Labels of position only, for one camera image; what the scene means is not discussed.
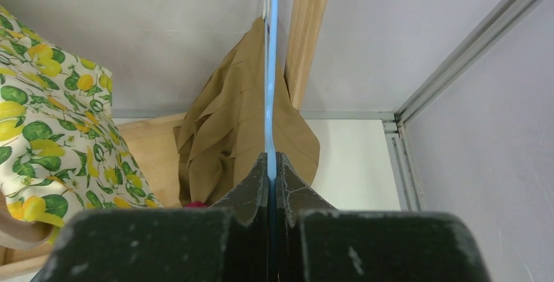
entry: pink object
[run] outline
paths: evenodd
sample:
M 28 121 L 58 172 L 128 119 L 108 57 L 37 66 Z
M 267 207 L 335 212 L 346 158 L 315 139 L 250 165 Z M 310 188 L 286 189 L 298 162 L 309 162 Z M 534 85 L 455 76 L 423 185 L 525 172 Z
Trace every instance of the pink object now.
M 190 204 L 188 204 L 185 207 L 187 207 L 187 208 L 205 208 L 205 207 L 209 207 L 209 206 L 204 204 L 203 202 L 191 202 Z

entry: patterned cloth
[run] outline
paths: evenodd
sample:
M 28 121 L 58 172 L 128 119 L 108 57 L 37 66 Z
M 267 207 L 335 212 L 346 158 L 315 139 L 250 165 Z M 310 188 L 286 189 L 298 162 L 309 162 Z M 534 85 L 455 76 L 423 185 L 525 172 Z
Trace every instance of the patterned cloth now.
M 0 6 L 0 191 L 59 229 L 89 208 L 160 207 L 112 121 L 112 73 Z

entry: brown fabric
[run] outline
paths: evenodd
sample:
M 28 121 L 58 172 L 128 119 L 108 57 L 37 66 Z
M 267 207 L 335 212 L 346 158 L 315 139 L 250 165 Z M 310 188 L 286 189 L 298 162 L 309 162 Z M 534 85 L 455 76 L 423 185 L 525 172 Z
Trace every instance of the brown fabric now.
M 212 204 L 246 177 L 264 152 L 264 23 L 261 18 L 223 59 L 175 129 L 181 204 Z M 304 181 L 311 184 L 319 142 L 292 107 L 276 68 L 273 137 Z

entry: blue cord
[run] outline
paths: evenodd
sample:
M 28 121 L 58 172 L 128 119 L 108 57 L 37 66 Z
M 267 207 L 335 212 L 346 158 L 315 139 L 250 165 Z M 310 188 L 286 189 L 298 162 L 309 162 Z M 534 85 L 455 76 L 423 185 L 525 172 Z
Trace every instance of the blue cord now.
M 267 176 L 269 178 L 269 275 L 278 274 L 278 235 L 277 235 L 277 196 L 275 179 L 277 178 L 277 158 L 273 144 L 273 101 L 275 96 L 275 66 L 277 58 L 277 10 L 279 0 L 271 0 L 269 20 L 269 44 L 267 43 L 267 16 L 265 18 L 265 152 L 267 154 Z

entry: wooden board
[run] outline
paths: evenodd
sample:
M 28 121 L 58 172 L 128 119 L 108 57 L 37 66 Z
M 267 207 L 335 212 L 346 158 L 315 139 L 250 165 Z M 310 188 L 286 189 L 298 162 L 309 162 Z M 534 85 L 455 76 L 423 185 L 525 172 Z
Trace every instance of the wooden board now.
M 297 110 L 300 110 L 304 99 L 326 4 L 327 0 L 293 2 L 285 79 L 291 102 Z
M 178 160 L 173 129 L 185 114 L 118 125 L 150 188 L 166 208 L 180 208 Z M 6 209 L 0 196 L 0 209 Z M 52 250 L 42 244 L 28 251 L 0 247 L 0 280 L 40 268 Z

